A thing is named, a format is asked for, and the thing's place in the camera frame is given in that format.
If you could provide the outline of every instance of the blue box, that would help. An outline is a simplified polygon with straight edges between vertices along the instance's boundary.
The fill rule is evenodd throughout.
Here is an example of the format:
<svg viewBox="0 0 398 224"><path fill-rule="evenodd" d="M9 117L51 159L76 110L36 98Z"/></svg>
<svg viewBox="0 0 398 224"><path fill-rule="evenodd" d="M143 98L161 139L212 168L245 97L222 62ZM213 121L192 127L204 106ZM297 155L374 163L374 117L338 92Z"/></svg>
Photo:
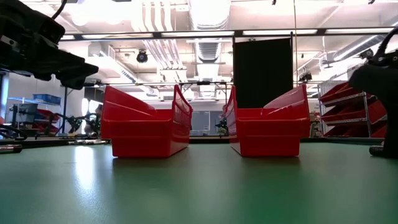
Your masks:
<svg viewBox="0 0 398 224"><path fill-rule="evenodd" d="M61 98L49 94L33 94L33 99L42 100L46 103L61 105Z"/></svg>

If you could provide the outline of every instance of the security camera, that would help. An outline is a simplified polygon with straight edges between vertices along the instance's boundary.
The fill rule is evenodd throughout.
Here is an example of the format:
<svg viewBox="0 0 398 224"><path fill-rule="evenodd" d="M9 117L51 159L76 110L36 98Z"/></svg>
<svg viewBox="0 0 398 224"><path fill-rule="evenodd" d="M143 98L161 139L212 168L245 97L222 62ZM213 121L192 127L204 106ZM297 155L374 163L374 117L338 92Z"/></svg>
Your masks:
<svg viewBox="0 0 398 224"><path fill-rule="evenodd" d="M306 72L305 74L301 75L299 78L300 82L308 83L308 81L312 80L311 72Z"/></svg>
<svg viewBox="0 0 398 224"><path fill-rule="evenodd" d="M137 55L137 61L139 63L145 63L148 61L148 55L146 50L140 50Z"/></svg>
<svg viewBox="0 0 398 224"><path fill-rule="evenodd" d="M373 53L372 49L367 49L364 52L360 53L360 55L359 55L360 59L366 59L366 58L370 59L370 58L373 58L373 56L374 56L374 53Z"/></svg>

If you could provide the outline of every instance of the black curtain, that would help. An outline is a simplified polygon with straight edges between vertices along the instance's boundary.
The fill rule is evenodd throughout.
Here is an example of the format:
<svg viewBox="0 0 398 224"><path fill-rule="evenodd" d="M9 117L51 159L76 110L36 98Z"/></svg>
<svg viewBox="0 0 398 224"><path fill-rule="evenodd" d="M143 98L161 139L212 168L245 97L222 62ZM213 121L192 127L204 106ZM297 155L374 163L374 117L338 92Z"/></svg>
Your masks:
<svg viewBox="0 0 398 224"><path fill-rule="evenodd" d="M238 108L262 108L293 88L290 39L235 43L234 85Z"/></svg>

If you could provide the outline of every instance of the green table surface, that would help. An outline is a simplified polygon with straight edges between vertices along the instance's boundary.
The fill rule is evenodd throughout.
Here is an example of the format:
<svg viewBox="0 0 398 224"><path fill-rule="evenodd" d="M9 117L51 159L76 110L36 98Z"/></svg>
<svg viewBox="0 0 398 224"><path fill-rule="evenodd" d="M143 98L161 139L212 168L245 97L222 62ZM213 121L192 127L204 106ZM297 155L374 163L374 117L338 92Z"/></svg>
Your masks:
<svg viewBox="0 0 398 224"><path fill-rule="evenodd" d="M321 143L273 159L227 144L143 160L110 146L28 149L0 155L0 223L396 224L398 161Z"/></svg>

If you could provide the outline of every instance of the red shelf bin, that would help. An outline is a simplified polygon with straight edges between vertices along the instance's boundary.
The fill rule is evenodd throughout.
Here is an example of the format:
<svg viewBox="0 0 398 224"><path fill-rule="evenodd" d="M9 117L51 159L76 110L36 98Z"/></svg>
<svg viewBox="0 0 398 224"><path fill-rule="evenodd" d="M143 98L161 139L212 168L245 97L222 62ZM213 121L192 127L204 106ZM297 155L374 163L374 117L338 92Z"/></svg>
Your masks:
<svg viewBox="0 0 398 224"><path fill-rule="evenodd" d="M35 122L36 120L46 120L48 121L51 117L51 115L55 115L53 112L49 110L42 110L42 109L37 109L36 115L35 115ZM54 116L53 123L56 123L60 119L59 116Z"/></svg>
<svg viewBox="0 0 398 224"><path fill-rule="evenodd" d="M362 91L356 90L353 87L349 87L348 83L339 91L336 92L336 95L338 98L343 98L343 97L347 97L347 96L352 96L355 94L359 94L362 93Z"/></svg>
<svg viewBox="0 0 398 224"><path fill-rule="evenodd" d="M48 124L35 124L35 123L32 124L32 129L37 129L37 134L44 134L47 127ZM57 127L51 125L49 134L54 135L55 133L58 132L58 130L59 129Z"/></svg>
<svg viewBox="0 0 398 224"><path fill-rule="evenodd" d="M345 85L347 85L347 83L341 83L341 84L333 87L331 90L329 90L323 96L321 96L319 98L319 100L322 103L326 103L326 102L338 99L339 97L338 97L338 95L336 93L337 93L337 91L341 90Z"/></svg>
<svg viewBox="0 0 398 224"><path fill-rule="evenodd" d="M112 140L116 157L170 157L189 144L192 107L174 86L171 110L151 105L106 87L101 137Z"/></svg>
<svg viewBox="0 0 398 224"><path fill-rule="evenodd" d="M336 126L329 130L327 133L325 133L323 136L324 137L333 137L333 136L338 136L338 137L347 137L344 134L349 130L348 126Z"/></svg>
<svg viewBox="0 0 398 224"><path fill-rule="evenodd" d="M387 133L387 125L382 126L377 131L373 132L372 138L384 138Z"/></svg>
<svg viewBox="0 0 398 224"><path fill-rule="evenodd" d="M339 114L341 111L343 111L345 107L342 106L335 106L334 108L330 109L328 112L326 112L322 117L322 121L324 122L329 122L329 121L337 121L339 120Z"/></svg>
<svg viewBox="0 0 398 224"><path fill-rule="evenodd" d="M357 137L357 138L367 138L369 137L368 127L365 126L353 126L350 127L343 136L346 137Z"/></svg>
<svg viewBox="0 0 398 224"><path fill-rule="evenodd" d="M244 157L297 156L300 139L310 135L305 85L255 109L237 108L233 86L225 113L229 143Z"/></svg>
<svg viewBox="0 0 398 224"><path fill-rule="evenodd" d="M387 114L387 111L380 100L376 100L368 107L371 123L375 123Z"/></svg>
<svg viewBox="0 0 398 224"><path fill-rule="evenodd" d="M357 118L365 118L366 117L366 111L364 109L364 103L359 102L356 103L355 105L349 106L338 112L337 114L334 115L329 115L329 116L322 116L322 121L330 122L330 121L344 121L344 120L349 120L349 119L357 119ZM332 110L327 112L325 115L328 113L333 114L335 111L340 110L341 108L337 108L335 111L333 111L335 108L334 107ZM368 105L368 112L369 112L369 120L371 123L375 123L377 120L381 119L384 115L387 114L386 109L383 107L381 101L376 100ZM353 123L342 123L340 125L353 125Z"/></svg>

